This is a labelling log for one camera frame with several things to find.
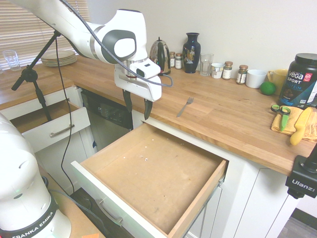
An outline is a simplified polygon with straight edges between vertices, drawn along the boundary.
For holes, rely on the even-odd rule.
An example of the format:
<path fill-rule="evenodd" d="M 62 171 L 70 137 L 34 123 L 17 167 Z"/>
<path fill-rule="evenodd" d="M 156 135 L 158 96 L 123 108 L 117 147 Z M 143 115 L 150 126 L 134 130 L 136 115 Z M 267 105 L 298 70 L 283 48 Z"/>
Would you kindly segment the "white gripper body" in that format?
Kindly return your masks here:
<path fill-rule="evenodd" d="M 121 66 L 114 68 L 114 82 L 117 87 L 152 102 L 161 98 L 162 88 L 160 85 L 145 82 L 139 78 L 129 78 L 122 70 Z"/>

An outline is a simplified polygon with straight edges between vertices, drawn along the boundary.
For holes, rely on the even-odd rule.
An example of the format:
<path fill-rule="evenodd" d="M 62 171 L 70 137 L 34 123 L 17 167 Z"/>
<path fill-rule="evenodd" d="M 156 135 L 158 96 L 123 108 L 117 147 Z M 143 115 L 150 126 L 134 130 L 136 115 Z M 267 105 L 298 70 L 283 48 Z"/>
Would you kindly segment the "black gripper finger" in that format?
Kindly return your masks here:
<path fill-rule="evenodd" d="M 124 102 L 126 104 L 126 108 L 128 110 L 129 113 L 132 112 L 132 108 L 133 108 L 133 105 L 132 105 L 132 100 L 131 100 L 131 93 L 127 90 L 122 90 L 122 93 L 123 93 L 123 98 L 124 98 Z"/>
<path fill-rule="evenodd" d="M 151 114 L 153 103 L 152 101 L 144 99 L 144 104 L 145 104 L 144 119 L 147 120 Z"/>

